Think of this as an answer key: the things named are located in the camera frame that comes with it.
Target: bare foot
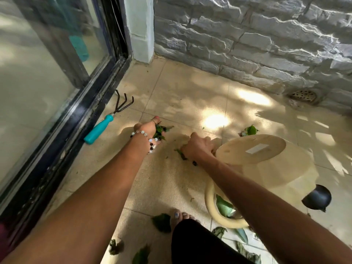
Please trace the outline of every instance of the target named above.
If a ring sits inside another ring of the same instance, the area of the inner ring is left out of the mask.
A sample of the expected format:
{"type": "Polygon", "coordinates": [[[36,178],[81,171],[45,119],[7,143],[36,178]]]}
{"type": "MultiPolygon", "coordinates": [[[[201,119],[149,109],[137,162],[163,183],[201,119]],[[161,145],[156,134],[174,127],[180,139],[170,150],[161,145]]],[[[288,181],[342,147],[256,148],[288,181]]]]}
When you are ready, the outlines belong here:
{"type": "Polygon", "coordinates": [[[187,219],[192,219],[195,220],[196,222],[200,223],[199,220],[196,220],[192,215],[187,214],[186,212],[179,211],[178,209],[175,209],[170,218],[170,226],[171,226],[171,231],[173,232],[176,225],[179,224],[183,220],[187,219]]]}

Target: drain hole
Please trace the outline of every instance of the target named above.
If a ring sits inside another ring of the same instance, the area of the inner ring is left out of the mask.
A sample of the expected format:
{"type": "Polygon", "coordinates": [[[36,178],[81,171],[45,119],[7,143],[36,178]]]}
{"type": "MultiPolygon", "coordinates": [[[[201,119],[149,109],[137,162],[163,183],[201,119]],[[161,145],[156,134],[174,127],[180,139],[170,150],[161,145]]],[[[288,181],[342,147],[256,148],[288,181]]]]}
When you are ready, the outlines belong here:
{"type": "Polygon", "coordinates": [[[300,90],[291,93],[289,97],[302,102],[312,103],[316,99],[316,93],[310,90],[300,90]]]}

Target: person's right hand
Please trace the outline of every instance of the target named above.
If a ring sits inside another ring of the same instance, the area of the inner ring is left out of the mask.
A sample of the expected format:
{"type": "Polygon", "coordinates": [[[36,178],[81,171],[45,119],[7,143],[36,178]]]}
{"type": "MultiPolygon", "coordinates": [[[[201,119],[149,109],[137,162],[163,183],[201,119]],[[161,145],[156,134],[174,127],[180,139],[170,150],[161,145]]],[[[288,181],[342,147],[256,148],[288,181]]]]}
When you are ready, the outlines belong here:
{"type": "Polygon", "coordinates": [[[201,153],[212,154],[214,144],[210,137],[201,138],[197,133],[191,134],[191,139],[188,143],[181,147],[182,153],[190,160],[197,161],[201,153]]]}

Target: bracelet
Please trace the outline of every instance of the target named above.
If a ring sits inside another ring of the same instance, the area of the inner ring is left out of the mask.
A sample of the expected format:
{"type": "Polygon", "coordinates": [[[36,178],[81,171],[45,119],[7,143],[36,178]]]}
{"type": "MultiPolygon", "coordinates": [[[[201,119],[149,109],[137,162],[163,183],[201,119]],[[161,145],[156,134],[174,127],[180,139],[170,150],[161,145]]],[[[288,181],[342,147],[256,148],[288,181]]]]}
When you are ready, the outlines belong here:
{"type": "MultiPolygon", "coordinates": [[[[140,134],[143,134],[145,137],[148,137],[148,134],[145,131],[137,130],[137,131],[131,133],[130,138],[132,138],[132,136],[134,136],[136,133],[140,133],[140,134]]],[[[156,144],[152,144],[153,140],[154,141],[158,141],[158,138],[150,138],[150,139],[148,139],[148,142],[150,142],[150,150],[149,150],[148,154],[152,153],[153,150],[156,148],[156,144]]]]}

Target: label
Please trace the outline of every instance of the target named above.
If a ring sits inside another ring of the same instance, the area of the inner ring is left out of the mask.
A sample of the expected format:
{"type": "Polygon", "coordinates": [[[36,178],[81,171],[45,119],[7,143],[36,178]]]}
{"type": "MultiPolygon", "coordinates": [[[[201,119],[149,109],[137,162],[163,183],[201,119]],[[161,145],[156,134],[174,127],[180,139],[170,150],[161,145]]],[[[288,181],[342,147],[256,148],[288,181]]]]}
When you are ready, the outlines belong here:
{"type": "Polygon", "coordinates": [[[269,146],[268,144],[258,144],[255,147],[252,147],[251,149],[248,149],[246,151],[246,153],[254,154],[254,153],[256,153],[256,152],[258,152],[258,151],[260,151],[260,150],[262,150],[262,149],[264,149],[264,148],[266,148],[268,146],[269,146]]]}

